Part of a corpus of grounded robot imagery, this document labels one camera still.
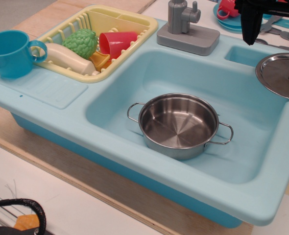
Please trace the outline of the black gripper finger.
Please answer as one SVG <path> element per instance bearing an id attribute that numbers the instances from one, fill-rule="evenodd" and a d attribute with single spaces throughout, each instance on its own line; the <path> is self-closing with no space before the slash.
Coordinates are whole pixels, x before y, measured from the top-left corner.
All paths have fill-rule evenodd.
<path id="1" fill-rule="evenodd" d="M 257 39 L 262 24 L 263 14 L 252 7 L 243 7 L 241 10 L 241 27 L 243 40 L 253 45 Z"/>

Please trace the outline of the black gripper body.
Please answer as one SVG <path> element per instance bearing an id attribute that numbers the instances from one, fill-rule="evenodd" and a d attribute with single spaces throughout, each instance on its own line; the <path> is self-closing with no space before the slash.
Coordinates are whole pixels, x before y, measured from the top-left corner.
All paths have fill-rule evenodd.
<path id="1" fill-rule="evenodd" d="M 235 8 L 243 16 L 268 14 L 289 17 L 289 0 L 236 0 Z"/>

